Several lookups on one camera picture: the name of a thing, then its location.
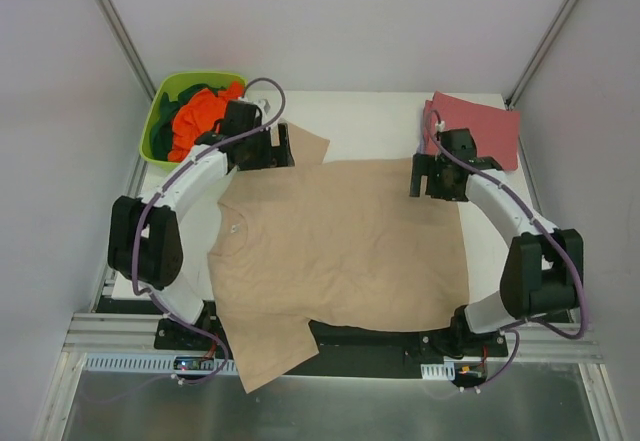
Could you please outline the beige t shirt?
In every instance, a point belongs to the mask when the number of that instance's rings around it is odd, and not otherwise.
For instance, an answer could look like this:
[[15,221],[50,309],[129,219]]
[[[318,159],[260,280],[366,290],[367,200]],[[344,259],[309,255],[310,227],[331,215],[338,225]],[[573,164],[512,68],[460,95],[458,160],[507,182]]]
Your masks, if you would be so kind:
[[411,197],[409,160],[329,162],[326,139],[289,135],[293,166],[233,177],[208,254],[246,392],[317,355],[314,321],[429,331],[469,300],[458,207]]

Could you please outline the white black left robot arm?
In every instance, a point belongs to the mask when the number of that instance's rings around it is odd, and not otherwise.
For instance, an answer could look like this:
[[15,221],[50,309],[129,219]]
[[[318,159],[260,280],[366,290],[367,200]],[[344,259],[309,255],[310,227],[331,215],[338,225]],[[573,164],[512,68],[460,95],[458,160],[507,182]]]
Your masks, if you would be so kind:
[[269,114],[266,100],[227,103],[213,129],[195,141],[186,158],[159,185],[139,197],[121,196],[112,206],[107,264],[180,321],[176,336],[188,349],[204,348],[210,324],[205,301],[187,281],[180,222],[214,183],[233,171],[294,164],[283,108]]

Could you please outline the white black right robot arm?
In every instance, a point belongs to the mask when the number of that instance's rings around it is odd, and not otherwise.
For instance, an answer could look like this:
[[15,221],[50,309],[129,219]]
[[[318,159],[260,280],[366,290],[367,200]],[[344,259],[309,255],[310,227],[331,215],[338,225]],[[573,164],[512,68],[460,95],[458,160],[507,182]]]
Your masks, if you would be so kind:
[[469,130],[446,130],[431,139],[437,153],[412,158],[410,196],[475,205],[508,252],[497,291],[458,307],[448,327],[428,333],[428,347],[454,359],[479,356],[509,328],[543,324],[560,311],[584,312],[581,235],[557,227],[517,195],[500,164],[478,156]]

